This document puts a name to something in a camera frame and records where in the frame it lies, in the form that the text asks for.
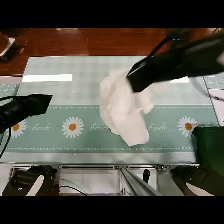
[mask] white cloth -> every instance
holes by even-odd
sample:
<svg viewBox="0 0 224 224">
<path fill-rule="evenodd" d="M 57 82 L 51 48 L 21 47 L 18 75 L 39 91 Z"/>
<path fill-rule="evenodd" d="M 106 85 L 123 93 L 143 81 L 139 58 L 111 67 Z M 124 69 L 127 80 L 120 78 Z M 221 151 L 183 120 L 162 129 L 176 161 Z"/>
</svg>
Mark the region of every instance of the white cloth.
<svg viewBox="0 0 224 224">
<path fill-rule="evenodd" d="M 128 146 L 145 144 L 149 133 L 142 117 L 153 108 L 150 90 L 133 93 L 126 79 L 128 70 L 111 73 L 100 84 L 100 115 L 111 132 L 120 135 Z"/>
</svg>

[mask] daisy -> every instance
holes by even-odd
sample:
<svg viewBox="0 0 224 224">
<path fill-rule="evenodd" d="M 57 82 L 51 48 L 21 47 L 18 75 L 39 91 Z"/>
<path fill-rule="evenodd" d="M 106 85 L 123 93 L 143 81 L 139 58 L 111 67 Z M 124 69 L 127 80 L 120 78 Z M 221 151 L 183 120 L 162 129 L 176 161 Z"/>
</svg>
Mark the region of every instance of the daisy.
<svg viewBox="0 0 224 224">
<path fill-rule="evenodd" d="M 17 138 L 18 136 L 23 134 L 23 131 L 26 130 L 26 121 L 21 121 L 18 124 L 15 124 L 13 127 L 11 127 L 11 136 L 12 138 Z"/>
<path fill-rule="evenodd" d="M 62 131 L 64 132 L 63 135 L 66 136 L 66 138 L 70 137 L 71 138 L 75 138 L 76 136 L 79 136 L 82 134 L 82 130 L 83 130 L 84 124 L 83 121 L 81 119 L 79 119 L 78 117 L 69 117 L 68 119 L 66 119 L 65 122 L 63 122 L 62 125 Z"/>
<path fill-rule="evenodd" d="M 182 135 L 185 135 L 185 137 L 190 137 L 191 132 L 194 130 L 194 128 L 197 126 L 197 122 L 194 120 L 194 118 L 190 117 L 182 117 L 178 121 L 177 127 L 179 128 L 179 131 L 182 131 Z"/>
</svg>

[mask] table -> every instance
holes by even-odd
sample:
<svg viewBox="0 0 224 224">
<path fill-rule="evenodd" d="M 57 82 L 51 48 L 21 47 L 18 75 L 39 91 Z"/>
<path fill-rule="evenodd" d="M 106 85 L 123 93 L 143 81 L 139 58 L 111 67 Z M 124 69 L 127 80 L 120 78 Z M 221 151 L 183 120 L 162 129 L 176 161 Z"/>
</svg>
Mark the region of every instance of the table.
<svg viewBox="0 0 224 224">
<path fill-rule="evenodd" d="M 120 137 L 105 131 L 98 116 L 100 81 L 109 72 L 130 68 L 142 58 L 31 57 L 18 95 L 45 93 L 53 94 L 53 98 L 47 114 L 26 120 L 25 126 L 31 130 L 27 128 L 29 132 L 10 141 L 2 161 L 38 164 L 196 163 L 195 142 L 182 135 L 177 128 L 178 121 L 183 121 L 185 116 L 200 125 L 218 125 L 218 121 L 211 100 L 195 89 L 192 79 L 173 80 L 156 86 L 160 88 L 160 93 L 157 91 L 154 96 L 156 106 L 145 116 L 151 136 L 149 145 L 128 148 Z M 204 79 L 198 77 L 196 80 L 207 91 Z M 63 136 L 61 130 L 62 122 L 69 117 L 81 117 L 85 124 L 83 134 L 75 141 Z"/>
</svg>

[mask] yellow flower center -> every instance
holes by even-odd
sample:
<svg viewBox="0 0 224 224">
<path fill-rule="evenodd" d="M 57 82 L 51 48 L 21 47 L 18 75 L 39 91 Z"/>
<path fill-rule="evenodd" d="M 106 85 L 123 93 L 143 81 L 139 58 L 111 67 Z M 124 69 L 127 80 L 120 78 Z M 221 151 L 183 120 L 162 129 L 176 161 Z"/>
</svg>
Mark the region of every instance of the yellow flower center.
<svg viewBox="0 0 224 224">
<path fill-rule="evenodd" d="M 76 129 L 76 124 L 70 124 L 70 125 L 69 125 L 69 129 L 70 129 L 71 131 L 74 131 L 74 130 Z"/>
<path fill-rule="evenodd" d="M 19 130 L 19 127 L 20 127 L 20 125 L 19 125 L 19 124 L 16 124 L 16 125 L 14 125 L 14 126 L 12 127 L 12 130 L 13 130 L 13 131 L 18 131 L 18 130 Z"/>
<path fill-rule="evenodd" d="M 192 130 L 192 124 L 190 124 L 190 123 L 186 123 L 185 124 L 185 128 L 187 129 L 187 130 Z"/>
</svg>

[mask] towel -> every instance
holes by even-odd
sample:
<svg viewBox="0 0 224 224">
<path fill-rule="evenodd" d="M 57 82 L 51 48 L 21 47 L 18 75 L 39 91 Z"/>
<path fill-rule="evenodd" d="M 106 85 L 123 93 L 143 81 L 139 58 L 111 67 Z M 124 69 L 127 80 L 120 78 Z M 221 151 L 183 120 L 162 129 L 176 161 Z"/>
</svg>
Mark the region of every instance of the towel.
<svg viewBox="0 0 224 224">
<path fill-rule="evenodd" d="M 154 106 L 149 87 L 133 93 L 126 79 L 128 71 L 113 72 L 100 83 L 100 116 L 112 133 L 134 146 L 149 141 L 143 113 L 149 113 Z"/>
</svg>

